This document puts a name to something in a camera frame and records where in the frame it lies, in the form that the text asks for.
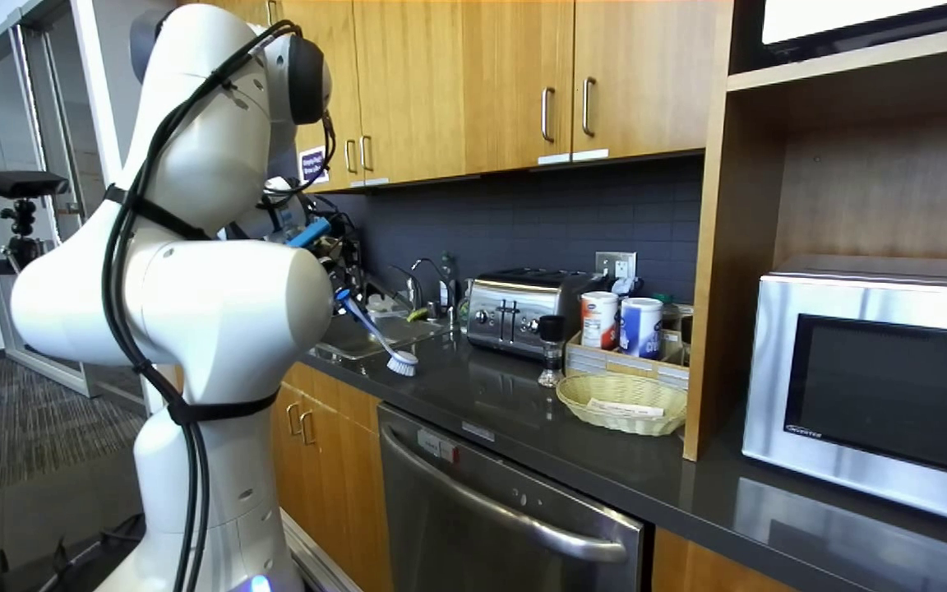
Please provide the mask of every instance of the dishwasher handle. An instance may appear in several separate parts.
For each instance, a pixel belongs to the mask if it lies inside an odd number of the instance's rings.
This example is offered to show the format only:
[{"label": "dishwasher handle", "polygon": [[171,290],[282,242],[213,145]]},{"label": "dishwasher handle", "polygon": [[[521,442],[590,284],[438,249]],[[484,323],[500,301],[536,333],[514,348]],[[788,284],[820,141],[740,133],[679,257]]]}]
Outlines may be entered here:
[{"label": "dishwasher handle", "polygon": [[408,452],[387,428],[382,428],[382,442],[386,447],[391,447],[401,462],[408,462],[419,474],[423,474],[426,481],[433,481],[445,495],[449,495],[454,499],[514,528],[530,534],[534,540],[538,540],[544,546],[573,555],[573,558],[593,558],[593,562],[622,562],[628,555],[625,544],[615,540],[590,540],[580,534],[564,534],[551,523],[544,523],[530,515],[511,511],[462,483],[457,483],[454,477],[446,477],[445,471],[438,471],[433,463],[421,462],[415,452]]}]

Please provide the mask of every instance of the electrical outlet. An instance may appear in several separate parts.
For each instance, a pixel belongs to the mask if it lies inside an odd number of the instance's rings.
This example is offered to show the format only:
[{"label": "electrical outlet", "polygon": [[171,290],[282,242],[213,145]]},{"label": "electrical outlet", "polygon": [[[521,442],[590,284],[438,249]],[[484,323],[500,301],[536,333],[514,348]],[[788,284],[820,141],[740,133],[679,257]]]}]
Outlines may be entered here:
[{"label": "electrical outlet", "polygon": [[637,255],[628,249],[595,249],[595,277],[636,277]]}]

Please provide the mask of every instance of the toaster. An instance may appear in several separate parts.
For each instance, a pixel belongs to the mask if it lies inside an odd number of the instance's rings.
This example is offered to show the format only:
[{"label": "toaster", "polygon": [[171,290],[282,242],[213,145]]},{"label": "toaster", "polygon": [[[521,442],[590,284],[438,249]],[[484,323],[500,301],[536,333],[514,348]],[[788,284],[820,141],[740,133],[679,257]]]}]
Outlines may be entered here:
[{"label": "toaster", "polygon": [[590,273],[514,268],[470,284],[466,342],[481,348],[562,361],[562,347],[580,333],[580,296]]}]

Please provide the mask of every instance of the lower cabinet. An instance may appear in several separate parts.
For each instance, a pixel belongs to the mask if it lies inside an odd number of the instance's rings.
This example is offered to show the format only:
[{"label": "lower cabinet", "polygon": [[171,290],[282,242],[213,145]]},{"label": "lower cabinet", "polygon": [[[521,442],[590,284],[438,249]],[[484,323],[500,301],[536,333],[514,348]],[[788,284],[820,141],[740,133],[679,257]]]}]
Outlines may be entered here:
[{"label": "lower cabinet", "polygon": [[387,592],[379,401],[294,364],[273,406],[278,508],[366,592]]},{"label": "lower cabinet", "polygon": [[656,531],[656,540],[652,550],[652,588],[653,592],[701,592],[701,588],[784,592],[785,586],[749,566],[716,555],[689,540]]}]

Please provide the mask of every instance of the microwave window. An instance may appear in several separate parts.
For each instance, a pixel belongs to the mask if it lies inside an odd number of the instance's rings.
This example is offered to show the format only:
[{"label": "microwave window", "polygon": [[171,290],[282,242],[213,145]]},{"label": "microwave window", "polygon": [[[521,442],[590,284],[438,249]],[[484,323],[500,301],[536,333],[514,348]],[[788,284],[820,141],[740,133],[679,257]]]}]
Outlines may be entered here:
[{"label": "microwave window", "polygon": [[947,328],[800,317],[785,432],[947,471]]}]

